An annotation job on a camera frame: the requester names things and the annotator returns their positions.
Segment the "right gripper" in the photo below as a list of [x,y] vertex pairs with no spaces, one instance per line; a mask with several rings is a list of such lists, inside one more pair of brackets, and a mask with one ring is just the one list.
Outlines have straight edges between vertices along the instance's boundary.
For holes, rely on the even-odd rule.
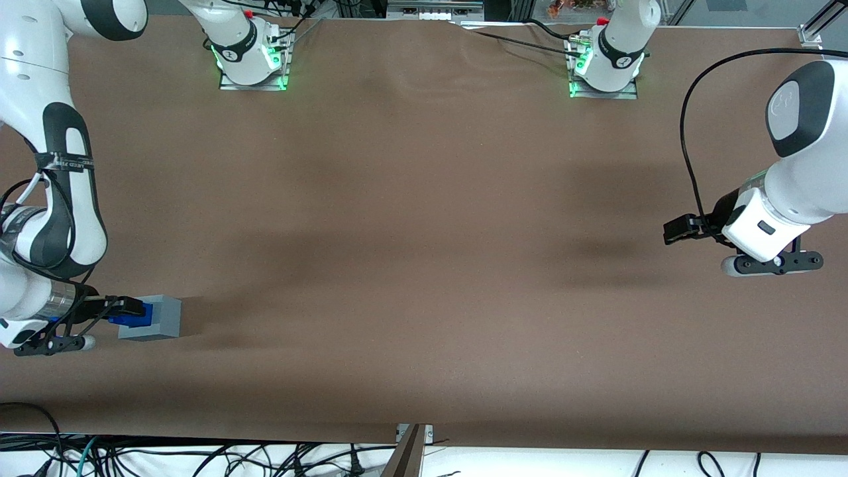
[[34,317],[2,319],[2,345],[12,350],[88,350],[95,339],[73,326],[94,320],[104,310],[108,318],[146,318],[146,304],[133,297],[74,296],[52,298]]

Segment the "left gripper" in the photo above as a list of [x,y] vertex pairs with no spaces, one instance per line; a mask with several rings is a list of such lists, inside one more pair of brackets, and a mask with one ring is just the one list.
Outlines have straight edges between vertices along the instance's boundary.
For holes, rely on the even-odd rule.
[[715,203],[713,212],[704,215],[704,230],[699,215],[681,215],[664,224],[664,244],[682,240],[700,240],[704,232],[714,240],[726,238],[755,259],[770,262],[790,242],[810,227],[810,202],[788,190],[765,187],[737,188]]

